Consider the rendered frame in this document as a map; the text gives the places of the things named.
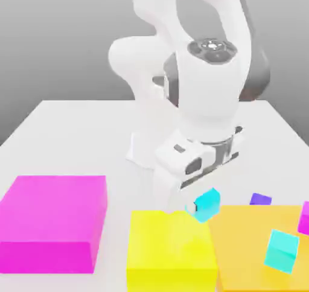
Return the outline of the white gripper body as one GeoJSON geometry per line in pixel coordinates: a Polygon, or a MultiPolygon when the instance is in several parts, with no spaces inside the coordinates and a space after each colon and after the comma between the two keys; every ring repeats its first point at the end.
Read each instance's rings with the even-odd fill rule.
{"type": "Polygon", "coordinates": [[[216,152],[212,165],[206,166],[206,159],[197,156],[180,170],[173,170],[166,161],[158,161],[154,169],[153,190],[156,204],[165,211],[174,211],[180,205],[192,204],[207,189],[202,180],[218,168],[236,159],[239,153],[216,152]]]}

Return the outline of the small cyan cube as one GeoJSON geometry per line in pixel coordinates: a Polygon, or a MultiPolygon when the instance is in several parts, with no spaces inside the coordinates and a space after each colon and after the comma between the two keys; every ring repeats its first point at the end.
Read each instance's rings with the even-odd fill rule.
{"type": "Polygon", "coordinates": [[[197,212],[190,214],[185,206],[185,210],[199,223],[204,223],[215,216],[220,211],[220,193],[212,188],[198,196],[193,202],[197,205],[197,212]]]}

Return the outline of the small purple cube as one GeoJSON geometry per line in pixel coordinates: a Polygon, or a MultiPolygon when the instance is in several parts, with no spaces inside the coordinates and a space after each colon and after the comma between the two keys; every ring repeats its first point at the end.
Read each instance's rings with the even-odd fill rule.
{"type": "Polygon", "coordinates": [[[251,196],[250,205],[271,205],[272,198],[263,194],[254,192],[251,196]]]}

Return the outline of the small turquoise cube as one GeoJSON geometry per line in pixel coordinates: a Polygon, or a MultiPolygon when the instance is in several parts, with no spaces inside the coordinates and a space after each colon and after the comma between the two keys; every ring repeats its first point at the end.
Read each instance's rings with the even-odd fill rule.
{"type": "Polygon", "coordinates": [[[264,265],[291,274],[298,255],[299,237],[272,229],[264,265]]]}

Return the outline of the small magenta cube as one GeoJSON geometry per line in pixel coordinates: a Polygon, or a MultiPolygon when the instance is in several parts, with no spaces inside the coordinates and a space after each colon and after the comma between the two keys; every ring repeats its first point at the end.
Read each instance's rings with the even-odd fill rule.
{"type": "Polygon", "coordinates": [[[304,201],[299,217],[298,232],[309,236],[309,201],[304,201]]]}

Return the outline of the large yellow box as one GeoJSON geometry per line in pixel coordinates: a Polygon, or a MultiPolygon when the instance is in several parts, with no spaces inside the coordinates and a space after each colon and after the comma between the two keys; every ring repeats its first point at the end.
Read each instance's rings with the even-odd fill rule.
{"type": "Polygon", "coordinates": [[[184,211],[132,211],[127,292],[215,292],[217,275],[207,223],[184,211]]]}

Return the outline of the large orange box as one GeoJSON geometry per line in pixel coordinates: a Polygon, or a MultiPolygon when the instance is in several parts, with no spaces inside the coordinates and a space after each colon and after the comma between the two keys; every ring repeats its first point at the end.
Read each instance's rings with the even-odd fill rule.
{"type": "Polygon", "coordinates": [[[217,292],[309,292],[309,236],[298,235],[300,206],[227,205],[208,221],[218,264],[217,292]],[[264,265],[273,229],[298,235],[291,274],[264,265]]]}

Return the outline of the large magenta box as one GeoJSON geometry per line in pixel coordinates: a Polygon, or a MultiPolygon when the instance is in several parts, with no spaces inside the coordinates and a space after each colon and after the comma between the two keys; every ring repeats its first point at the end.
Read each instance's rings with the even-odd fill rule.
{"type": "Polygon", "coordinates": [[[105,176],[18,176],[0,200],[0,273],[92,274],[105,176]]]}

